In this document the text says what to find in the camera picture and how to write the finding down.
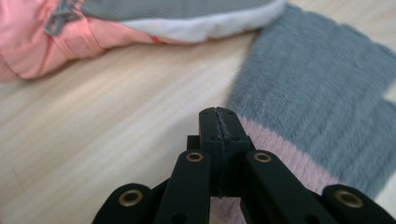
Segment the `wooden table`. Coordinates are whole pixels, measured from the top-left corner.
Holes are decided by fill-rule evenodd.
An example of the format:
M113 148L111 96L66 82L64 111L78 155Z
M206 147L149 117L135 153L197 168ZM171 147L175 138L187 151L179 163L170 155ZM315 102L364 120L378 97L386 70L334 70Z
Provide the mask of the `wooden table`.
M396 50L393 0L291 2ZM91 223L115 188L158 185L198 133L198 112L224 105L255 36L133 45L1 84L0 223ZM396 175L377 201L395 216Z

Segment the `gray knit cloth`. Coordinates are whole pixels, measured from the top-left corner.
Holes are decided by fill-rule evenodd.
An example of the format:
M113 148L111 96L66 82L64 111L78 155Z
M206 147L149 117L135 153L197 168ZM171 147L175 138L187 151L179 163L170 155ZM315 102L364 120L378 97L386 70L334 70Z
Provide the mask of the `gray knit cloth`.
M261 125L373 198L396 169L396 105L383 98L395 80L391 50L288 6L260 33L227 107L248 120L248 133Z
M262 7L274 0L86 0L81 10L111 21L190 19Z

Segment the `gray strap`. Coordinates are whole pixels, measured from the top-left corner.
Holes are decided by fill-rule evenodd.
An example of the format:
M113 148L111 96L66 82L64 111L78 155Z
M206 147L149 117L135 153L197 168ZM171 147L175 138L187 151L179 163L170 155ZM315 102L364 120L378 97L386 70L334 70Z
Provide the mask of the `gray strap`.
M85 0L85 16L106 21L191 19L263 7L279 0Z
M73 11L74 4L77 0L71 0L67 4L67 0L60 0L58 6L51 13L49 19L44 25L44 31L47 35L58 35L67 21L78 19L78 15Z

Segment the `black plastic part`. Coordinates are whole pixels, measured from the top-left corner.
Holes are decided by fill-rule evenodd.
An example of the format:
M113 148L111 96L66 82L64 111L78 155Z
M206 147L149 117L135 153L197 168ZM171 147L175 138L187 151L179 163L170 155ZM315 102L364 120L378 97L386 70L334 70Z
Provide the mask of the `black plastic part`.
M124 206L120 203L120 197L123 193L129 190L137 190L141 192L141 200L137 204ZM136 197L135 193L130 194L131 197ZM126 201L133 201L125 196ZM150 205L152 202L151 190L139 184L124 185L111 193L105 204L96 214L93 224L147 224L150 212Z
M200 135L188 136L170 179L152 190L139 184L116 189L93 224L205 224L210 196L241 197L247 224L396 224L356 189L329 186L322 196L306 189L276 155L256 150L233 111L203 110L199 125Z
M254 190L249 188L244 190L240 207L247 224L271 223Z
M326 187L323 190L321 201L340 223L396 223L393 217L366 195L344 185Z
M249 152L246 175L271 223L337 223L273 153Z
M211 195L240 197L243 159L252 144L238 117L225 108L208 108L199 114L199 127L201 150L212 157Z
M153 223L208 223L209 177L209 154L194 149L181 153Z

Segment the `pink fabric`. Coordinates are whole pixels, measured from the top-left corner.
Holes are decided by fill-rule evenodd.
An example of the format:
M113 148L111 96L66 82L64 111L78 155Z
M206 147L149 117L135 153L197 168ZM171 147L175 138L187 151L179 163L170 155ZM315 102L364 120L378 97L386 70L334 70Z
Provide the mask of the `pink fabric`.
M339 183L320 165L300 151L292 143L281 136L262 127L260 124L245 118L240 118L247 135L250 136L257 149L275 153L303 185L321 194L324 187ZM243 224L246 223L240 210L240 199L212 198L210 201L211 216L220 223Z
M41 77L68 60L100 55L105 49L135 42L159 43L156 38L112 21L82 16L56 36L44 24L57 0L0 0L0 82Z

